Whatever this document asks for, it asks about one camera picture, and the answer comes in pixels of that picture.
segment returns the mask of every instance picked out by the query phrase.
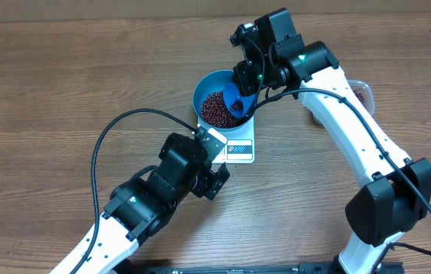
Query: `label on scale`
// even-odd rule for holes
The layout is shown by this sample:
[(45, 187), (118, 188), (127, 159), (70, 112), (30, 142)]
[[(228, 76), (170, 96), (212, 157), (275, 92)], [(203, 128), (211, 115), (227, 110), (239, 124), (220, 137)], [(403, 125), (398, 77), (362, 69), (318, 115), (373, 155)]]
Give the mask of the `label on scale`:
[(245, 164), (253, 161), (252, 140), (228, 140), (228, 144), (214, 159), (214, 164)]

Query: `bowl of beans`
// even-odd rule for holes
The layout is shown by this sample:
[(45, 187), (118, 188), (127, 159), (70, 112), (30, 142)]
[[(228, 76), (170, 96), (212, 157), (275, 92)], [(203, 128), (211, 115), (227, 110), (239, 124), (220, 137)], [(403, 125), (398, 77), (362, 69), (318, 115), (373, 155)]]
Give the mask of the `bowl of beans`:
[[(222, 96), (224, 87), (232, 83), (232, 74), (232, 70), (212, 72), (200, 80), (193, 92), (193, 109), (197, 116), (220, 132), (234, 131), (244, 125), (241, 119), (231, 114)], [(236, 102), (231, 108), (239, 110), (242, 105)]]

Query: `blue bowl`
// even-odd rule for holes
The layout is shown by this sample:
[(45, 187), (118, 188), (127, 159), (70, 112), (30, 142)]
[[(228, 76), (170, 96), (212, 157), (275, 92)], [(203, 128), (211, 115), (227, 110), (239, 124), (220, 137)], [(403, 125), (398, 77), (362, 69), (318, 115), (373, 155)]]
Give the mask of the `blue bowl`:
[[(213, 92), (222, 91), (226, 85), (231, 84), (232, 74), (233, 74), (232, 70), (220, 70), (217, 72), (210, 73), (202, 80), (200, 80), (199, 84), (195, 87), (195, 91), (193, 92), (193, 109), (195, 110), (195, 113), (200, 118), (200, 120), (203, 121), (202, 119), (203, 101)], [(220, 129), (215, 126), (211, 126), (211, 127), (214, 129), (217, 129), (220, 132), (231, 132), (231, 131), (235, 131), (236, 129), (240, 129), (244, 124), (241, 124), (239, 126), (236, 126), (230, 129)]]

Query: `clear plastic container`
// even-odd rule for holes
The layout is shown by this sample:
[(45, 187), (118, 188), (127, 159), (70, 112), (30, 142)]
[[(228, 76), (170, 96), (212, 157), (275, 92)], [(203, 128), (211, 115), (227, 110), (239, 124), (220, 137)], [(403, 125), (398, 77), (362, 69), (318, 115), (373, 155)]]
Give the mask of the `clear plastic container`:
[[(368, 84), (361, 80), (348, 80), (347, 82), (353, 91), (362, 94), (365, 101), (365, 108), (366, 110), (368, 110), (369, 115), (372, 116), (375, 112), (375, 98), (373, 97), (373, 91), (371, 90), (371, 88), (368, 86)], [(319, 121), (313, 114), (312, 117), (314, 117), (314, 121), (318, 125), (322, 125), (321, 121)]]

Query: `wood grain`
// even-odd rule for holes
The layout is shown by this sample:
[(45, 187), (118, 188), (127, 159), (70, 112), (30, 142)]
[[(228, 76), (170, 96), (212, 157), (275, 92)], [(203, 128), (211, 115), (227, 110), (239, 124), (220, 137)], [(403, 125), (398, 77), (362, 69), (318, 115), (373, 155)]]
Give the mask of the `wood grain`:
[[(93, 222), (91, 151), (123, 111), (153, 107), (196, 123), (191, 101), (209, 72), (242, 59), (227, 41), (254, 17), (0, 24), (0, 273), (47, 273)], [(367, 81), (375, 118), (414, 159), (431, 160), (431, 13), (299, 15), (348, 78)], [(120, 122), (98, 159), (101, 205), (133, 172), (157, 164), (170, 120)], [(282, 265), (331, 260), (346, 245), (344, 206), (357, 192), (328, 134), (294, 100), (258, 110), (257, 159), (232, 165), (212, 202), (188, 196), (132, 260), (175, 266)], [(431, 218), (404, 241), (431, 249)], [(409, 273), (431, 257), (406, 250)]]
[(431, 11), (431, 0), (0, 0), (0, 22)]

